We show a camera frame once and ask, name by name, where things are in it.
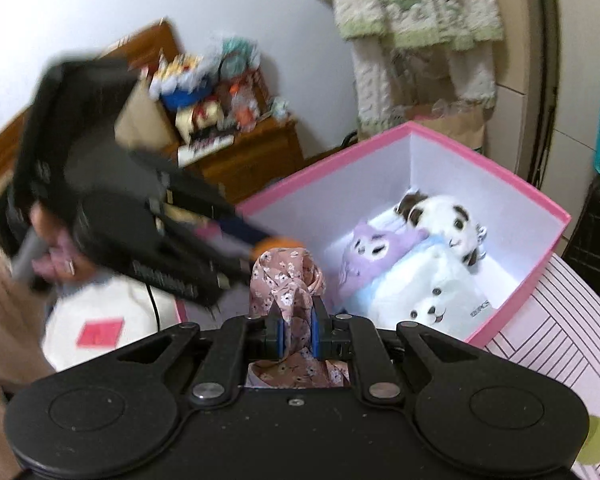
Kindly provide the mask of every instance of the panda plush toy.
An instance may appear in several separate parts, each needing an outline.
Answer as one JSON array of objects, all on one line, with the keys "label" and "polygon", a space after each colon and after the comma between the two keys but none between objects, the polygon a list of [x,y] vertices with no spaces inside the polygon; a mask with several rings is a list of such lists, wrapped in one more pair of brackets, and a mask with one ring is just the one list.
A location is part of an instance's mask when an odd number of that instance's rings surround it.
[{"label": "panda plush toy", "polygon": [[484,229],[452,196],[408,193],[395,212],[412,227],[448,240],[451,250],[465,265],[472,266],[482,257],[479,247]]}]

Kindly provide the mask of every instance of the person's arm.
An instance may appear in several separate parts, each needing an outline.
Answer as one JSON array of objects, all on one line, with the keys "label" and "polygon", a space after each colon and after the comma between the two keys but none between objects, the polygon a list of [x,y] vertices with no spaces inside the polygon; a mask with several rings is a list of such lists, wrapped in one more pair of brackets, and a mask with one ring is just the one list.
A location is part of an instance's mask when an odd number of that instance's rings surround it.
[{"label": "person's arm", "polygon": [[46,296],[11,279],[0,249],[0,480],[19,472],[2,428],[6,403],[1,385],[28,384],[53,372],[40,349]]}]

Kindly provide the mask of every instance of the wooden headboard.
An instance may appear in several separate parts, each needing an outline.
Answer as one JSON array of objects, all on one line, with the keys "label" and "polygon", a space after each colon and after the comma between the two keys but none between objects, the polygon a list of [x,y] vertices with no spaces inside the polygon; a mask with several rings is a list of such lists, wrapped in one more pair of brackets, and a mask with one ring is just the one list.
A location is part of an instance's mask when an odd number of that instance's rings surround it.
[{"label": "wooden headboard", "polygon": [[[181,53],[171,24],[162,19],[135,34],[117,41],[103,52],[104,57],[124,56],[131,68],[140,68],[158,61],[160,51],[167,60],[171,61]],[[20,134],[27,115],[26,108],[7,124],[0,132],[0,186],[4,175],[8,174],[15,163],[18,154]]]}]

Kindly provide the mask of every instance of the purple plush toy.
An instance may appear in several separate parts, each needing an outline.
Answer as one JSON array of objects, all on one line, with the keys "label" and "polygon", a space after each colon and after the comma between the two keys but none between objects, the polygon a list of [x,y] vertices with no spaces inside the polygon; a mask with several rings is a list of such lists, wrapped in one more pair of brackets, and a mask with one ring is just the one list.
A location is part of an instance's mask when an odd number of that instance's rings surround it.
[{"label": "purple plush toy", "polygon": [[353,240],[342,257],[338,296],[341,300],[391,269],[406,253],[429,236],[424,229],[401,233],[381,231],[366,222],[353,229]]}]

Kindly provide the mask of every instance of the plastic bottle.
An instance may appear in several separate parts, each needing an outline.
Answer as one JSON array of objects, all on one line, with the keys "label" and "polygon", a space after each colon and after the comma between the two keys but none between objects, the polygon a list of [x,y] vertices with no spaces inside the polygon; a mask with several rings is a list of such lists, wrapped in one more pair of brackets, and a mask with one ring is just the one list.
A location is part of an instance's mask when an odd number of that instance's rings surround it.
[{"label": "plastic bottle", "polygon": [[234,114],[238,129],[241,132],[250,132],[256,127],[258,118],[258,102],[251,88],[233,85],[231,93],[231,111]]}]

